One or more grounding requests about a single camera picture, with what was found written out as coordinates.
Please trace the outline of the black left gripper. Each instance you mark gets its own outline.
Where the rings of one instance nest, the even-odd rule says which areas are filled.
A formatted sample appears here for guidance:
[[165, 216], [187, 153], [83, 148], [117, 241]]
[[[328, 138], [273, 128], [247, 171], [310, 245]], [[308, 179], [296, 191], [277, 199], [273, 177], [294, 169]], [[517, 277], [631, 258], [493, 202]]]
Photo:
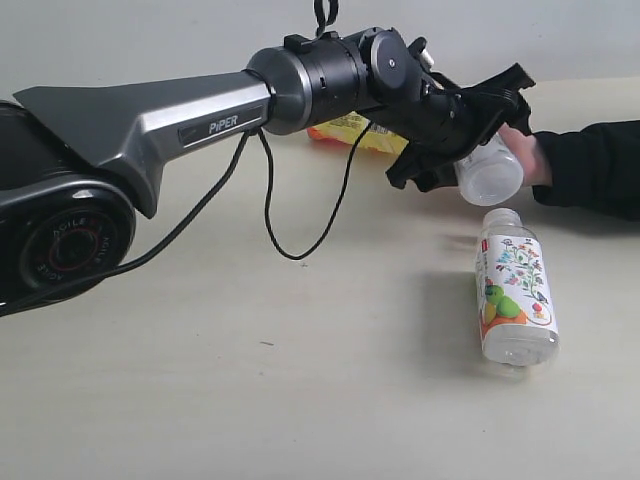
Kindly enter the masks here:
[[373, 105], [367, 118], [409, 143], [387, 169], [390, 185], [404, 189], [409, 181], [420, 192], [457, 187], [455, 160], [434, 150], [472, 150], [504, 124], [530, 131], [531, 107], [523, 91], [536, 85], [519, 64], [479, 83], [448, 91], [428, 73], [370, 71], [368, 93]]

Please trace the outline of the black sleeved forearm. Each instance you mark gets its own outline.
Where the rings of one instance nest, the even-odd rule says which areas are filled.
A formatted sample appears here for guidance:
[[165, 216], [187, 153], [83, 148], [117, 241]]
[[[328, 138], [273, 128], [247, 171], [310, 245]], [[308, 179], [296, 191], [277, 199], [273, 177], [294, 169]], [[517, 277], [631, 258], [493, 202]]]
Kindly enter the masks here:
[[639, 220], [639, 121], [599, 122], [534, 134], [550, 181], [532, 187], [541, 205]]

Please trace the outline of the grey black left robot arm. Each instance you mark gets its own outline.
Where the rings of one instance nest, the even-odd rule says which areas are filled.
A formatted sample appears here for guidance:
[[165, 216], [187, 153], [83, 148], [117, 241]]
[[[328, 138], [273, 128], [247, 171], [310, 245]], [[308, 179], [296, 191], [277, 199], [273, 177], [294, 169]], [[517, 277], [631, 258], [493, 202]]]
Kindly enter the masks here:
[[156, 214], [165, 165], [237, 136], [289, 135], [358, 113], [406, 141], [395, 188], [453, 186], [454, 163], [502, 125], [526, 129], [520, 66], [471, 86], [395, 29], [298, 34], [237, 72], [107, 87], [36, 86], [1, 105], [1, 312], [83, 294], [136, 269], [138, 215]]

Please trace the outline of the open human hand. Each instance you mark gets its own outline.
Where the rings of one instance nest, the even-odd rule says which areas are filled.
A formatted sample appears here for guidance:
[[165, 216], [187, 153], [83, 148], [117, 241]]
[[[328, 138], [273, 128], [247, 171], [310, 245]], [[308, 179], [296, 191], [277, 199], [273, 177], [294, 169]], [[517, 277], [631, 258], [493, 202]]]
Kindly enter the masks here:
[[550, 164], [535, 136], [525, 135], [508, 124], [500, 127], [499, 135], [523, 169], [524, 186], [550, 187], [552, 185]]

